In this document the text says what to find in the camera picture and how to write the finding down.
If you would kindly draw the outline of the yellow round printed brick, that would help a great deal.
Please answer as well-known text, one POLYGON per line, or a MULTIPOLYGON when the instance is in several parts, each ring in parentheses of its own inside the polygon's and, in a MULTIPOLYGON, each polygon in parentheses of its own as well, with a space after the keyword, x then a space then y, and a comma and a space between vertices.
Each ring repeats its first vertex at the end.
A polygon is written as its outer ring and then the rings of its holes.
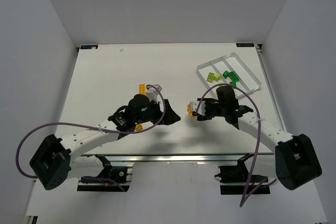
POLYGON ((187 113, 190 116, 194 116, 194 112, 191 110, 191 105, 190 104, 187 105, 187 113))

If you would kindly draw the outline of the green upside-down plate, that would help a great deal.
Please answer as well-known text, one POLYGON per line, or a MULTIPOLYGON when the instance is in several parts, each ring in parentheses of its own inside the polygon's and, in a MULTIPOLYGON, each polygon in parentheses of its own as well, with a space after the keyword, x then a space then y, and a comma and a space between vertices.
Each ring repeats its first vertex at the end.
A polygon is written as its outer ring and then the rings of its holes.
POLYGON ((233 71, 229 72, 229 78, 231 79, 232 82, 238 82, 239 81, 239 77, 233 71))

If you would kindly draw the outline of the lime green 2x3 brick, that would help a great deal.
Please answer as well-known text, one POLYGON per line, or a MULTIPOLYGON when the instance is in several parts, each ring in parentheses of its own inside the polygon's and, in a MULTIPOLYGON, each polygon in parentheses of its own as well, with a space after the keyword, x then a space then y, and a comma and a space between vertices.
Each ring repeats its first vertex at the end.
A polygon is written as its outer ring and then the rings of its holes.
POLYGON ((208 73, 208 76, 207 76, 207 78, 206 78, 206 81, 207 82, 213 82, 214 81, 214 73, 212 73, 212 72, 209 72, 208 73))

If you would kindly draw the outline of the dark green brick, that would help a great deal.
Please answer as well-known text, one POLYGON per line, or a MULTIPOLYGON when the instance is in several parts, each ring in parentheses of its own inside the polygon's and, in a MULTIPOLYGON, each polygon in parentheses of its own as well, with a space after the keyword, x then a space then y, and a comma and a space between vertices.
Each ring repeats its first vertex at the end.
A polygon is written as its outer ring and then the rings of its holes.
POLYGON ((227 78, 228 76, 229 76, 229 71, 227 71, 227 70, 224 71, 224 73, 223 73, 223 77, 224 77, 224 78, 227 78))

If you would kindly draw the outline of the lime green 2x2 brick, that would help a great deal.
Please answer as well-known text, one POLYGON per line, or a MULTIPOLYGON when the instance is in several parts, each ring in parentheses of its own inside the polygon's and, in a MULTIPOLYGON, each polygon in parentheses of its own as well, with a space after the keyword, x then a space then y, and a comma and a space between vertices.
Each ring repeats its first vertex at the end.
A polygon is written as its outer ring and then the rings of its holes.
POLYGON ((220 74, 220 73, 216 73, 216 74, 214 74, 214 80, 215 80, 215 81, 219 81, 219 80, 220 80, 220 77, 221 77, 221 74, 220 74))

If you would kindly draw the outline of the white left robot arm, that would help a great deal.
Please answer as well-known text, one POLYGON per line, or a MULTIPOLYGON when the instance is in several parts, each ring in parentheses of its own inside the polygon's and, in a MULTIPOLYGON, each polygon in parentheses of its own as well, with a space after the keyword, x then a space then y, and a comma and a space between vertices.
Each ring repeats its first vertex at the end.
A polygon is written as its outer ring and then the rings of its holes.
POLYGON ((180 119, 167 99, 159 104, 146 95, 137 94, 128 105, 118 108, 98 126, 84 126, 84 131, 70 136, 45 137, 29 164, 46 190, 75 177, 88 184, 109 183, 121 187, 127 181, 127 168, 113 167, 102 154, 85 154, 137 134, 136 127, 140 124, 172 125, 180 119))

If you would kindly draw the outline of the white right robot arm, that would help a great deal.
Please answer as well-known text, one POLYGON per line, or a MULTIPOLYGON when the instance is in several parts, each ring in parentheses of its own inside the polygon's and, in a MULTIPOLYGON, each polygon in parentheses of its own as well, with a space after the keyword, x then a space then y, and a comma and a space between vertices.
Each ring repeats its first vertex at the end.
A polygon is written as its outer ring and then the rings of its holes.
POLYGON ((217 99, 201 97, 190 102, 190 113, 198 121, 223 117, 225 121, 265 145, 275 156, 268 176, 277 179, 288 190, 294 190, 322 175, 322 168, 311 139, 293 135, 261 119, 256 107, 240 105, 235 86, 214 86, 217 99))

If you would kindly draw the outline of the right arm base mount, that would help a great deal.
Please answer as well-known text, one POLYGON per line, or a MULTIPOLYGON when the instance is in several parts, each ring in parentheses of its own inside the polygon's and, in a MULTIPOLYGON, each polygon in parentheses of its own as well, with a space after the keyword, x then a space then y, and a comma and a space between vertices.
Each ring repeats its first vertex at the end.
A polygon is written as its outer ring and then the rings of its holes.
MULTIPOLYGON (((246 181, 248 178, 249 171, 246 167, 246 161, 252 161, 253 154, 246 154, 237 160, 235 165, 224 165, 219 166, 219 173, 214 177, 220 182, 220 194, 221 195, 242 195, 246 181)), ((266 177, 260 175, 252 175, 247 193, 254 189, 258 183, 266 177)), ((267 186, 268 178, 265 180, 265 185, 263 184, 259 189, 257 189, 254 195, 269 195, 270 186, 267 186)))

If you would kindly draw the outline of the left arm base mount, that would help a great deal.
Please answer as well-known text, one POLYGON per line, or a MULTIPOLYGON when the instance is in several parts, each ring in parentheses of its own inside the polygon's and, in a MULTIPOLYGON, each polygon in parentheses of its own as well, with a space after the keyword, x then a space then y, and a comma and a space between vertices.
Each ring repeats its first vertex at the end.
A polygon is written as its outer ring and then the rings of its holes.
POLYGON ((77 191, 126 193, 132 181, 133 165, 111 162, 102 154, 82 156, 75 164, 84 161, 77 191))

